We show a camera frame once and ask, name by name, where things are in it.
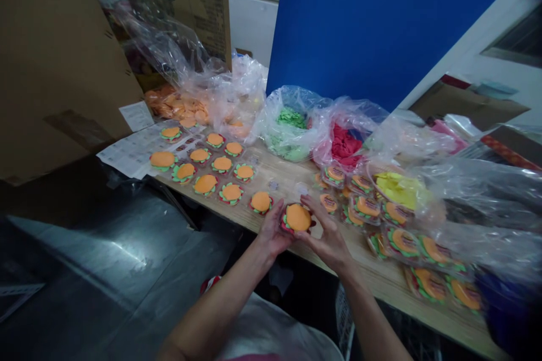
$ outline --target blue panel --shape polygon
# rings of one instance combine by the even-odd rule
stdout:
[[[494,0],[280,0],[268,93],[299,85],[393,110]]]

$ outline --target small plastic bag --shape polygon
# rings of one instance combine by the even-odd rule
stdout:
[[[362,165],[363,144],[389,115],[370,100],[352,100],[346,96],[319,114],[329,126],[313,150],[314,162],[320,167],[338,163],[347,174]]]
[[[257,134],[273,154],[287,161],[305,161],[327,134],[329,119],[319,112],[331,103],[302,87],[282,86],[267,97]]]

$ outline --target pink item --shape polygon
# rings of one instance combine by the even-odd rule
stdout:
[[[449,135],[453,138],[453,140],[456,142],[456,149],[450,152],[451,155],[457,154],[459,151],[469,146],[467,141],[463,140],[456,133],[454,133],[442,120],[435,120],[435,125],[431,127],[431,130],[436,133]]]
[[[346,167],[355,167],[361,156],[353,156],[363,146],[363,142],[355,139],[352,134],[335,124],[333,128],[333,143],[331,156],[335,161]]]

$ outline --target finger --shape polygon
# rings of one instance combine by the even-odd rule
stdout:
[[[302,195],[301,196],[301,203],[306,205],[312,213],[316,216],[316,218],[320,221],[320,224],[323,228],[326,228],[326,220],[329,219],[329,215],[327,213],[327,210],[324,209],[324,207],[320,204],[320,202],[317,202],[309,195]]]
[[[270,211],[268,211],[267,215],[265,216],[265,218],[267,219],[268,217],[272,220],[276,220],[278,218],[278,216],[280,215],[281,211],[282,211],[282,208],[284,206],[284,199],[280,199],[277,203],[275,203],[273,205],[273,207],[271,208]]]
[[[307,244],[314,252],[318,250],[319,241],[306,231],[296,231],[294,233],[294,238]]]

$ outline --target floor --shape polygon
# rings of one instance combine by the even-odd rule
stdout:
[[[147,188],[117,189],[71,230],[4,218],[1,252],[47,284],[0,325],[0,359],[153,359],[241,234],[210,213],[203,224],[188,230]]]

